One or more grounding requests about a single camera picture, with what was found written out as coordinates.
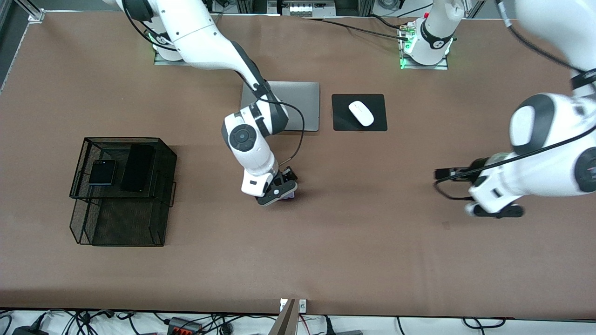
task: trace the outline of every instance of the red cable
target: red cable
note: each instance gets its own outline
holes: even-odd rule
[[[304,320],[304,317],[301,315],[300,318],[302,319],[302,323],[304,324],[304,327],[306,328],[306,333],[308,335],[311,335],[311,331],[308,330],[308,325],[306,324],[306,320]]]

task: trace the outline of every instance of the black mouse pad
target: black mouse pad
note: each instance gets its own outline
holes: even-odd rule
[[[374,116],[372,125],[365,127],[358,122],[348,106],[354,101],[361,101]],[[337,131],[387,131],[385,96],[383,94],[333,94],[333,129]]]

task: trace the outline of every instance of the brown table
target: brown table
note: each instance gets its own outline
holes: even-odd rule
[[[373,19],[342,22],[390,32]],[[0,96],[0,305],[314,314],[596,317],[594,197],[520,200],[521,219],[466,216],[435,168],[509,149],[532,94],[567,71],[500,21],[464,21],[448,71],[400,70],[394,41],[290,17],[224,17],[269,80],[321,83],[321,130],[291,163],[297,199],[240,191],[220,135],[232,71],[154,66],[122,13],[48,13]],[[382,93],[387,132],[336,132],[331,94]],[[160,137],[178,154],[166,246],[79,246],[68,198],[83,137]],[[269,140],[277,157],[299,137]],[[448,185],[465,194],[466,185]]]

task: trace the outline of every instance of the black wire mesh basket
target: black wire mesh basket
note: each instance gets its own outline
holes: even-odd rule
[[[176,158],[159,138],[85,138],[70,190],[76,242],[163,246]]]

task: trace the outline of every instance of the white mouse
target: white mouse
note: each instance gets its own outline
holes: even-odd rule
[[[374,116],[365,104],[360,101],[354,101],[348,108],[350,108],[350,111],[358,119],[358,122],[360,122],[361,125],[365,127],[372,125]]]

